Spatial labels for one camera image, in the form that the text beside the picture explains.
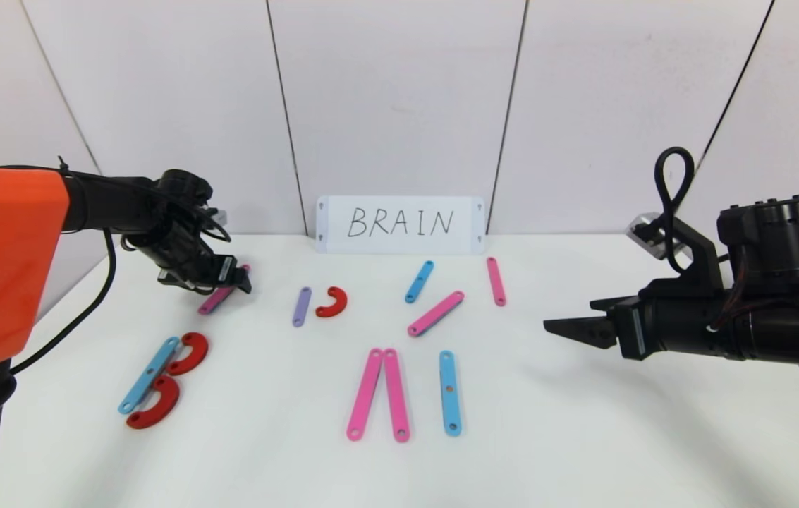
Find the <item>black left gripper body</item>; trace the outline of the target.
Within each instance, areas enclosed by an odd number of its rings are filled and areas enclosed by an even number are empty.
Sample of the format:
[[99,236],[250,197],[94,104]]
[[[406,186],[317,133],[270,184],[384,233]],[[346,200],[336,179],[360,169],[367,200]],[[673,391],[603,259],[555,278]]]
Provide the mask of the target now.
[[200,238],[218,229],[216,221],[165,222],[165,285],[190,291],[212,291],[231,283],[237,267],[233,256],[218,255]]

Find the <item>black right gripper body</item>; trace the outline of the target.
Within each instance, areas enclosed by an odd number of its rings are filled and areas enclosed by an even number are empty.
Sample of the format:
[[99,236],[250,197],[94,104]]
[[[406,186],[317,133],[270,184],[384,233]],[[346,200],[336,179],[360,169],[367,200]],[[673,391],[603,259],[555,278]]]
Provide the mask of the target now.
[[641,290],[616,303],[612,322],[622,357],[643,361],[661,351],[743,361],[741,303],[725,309],[729,292]]

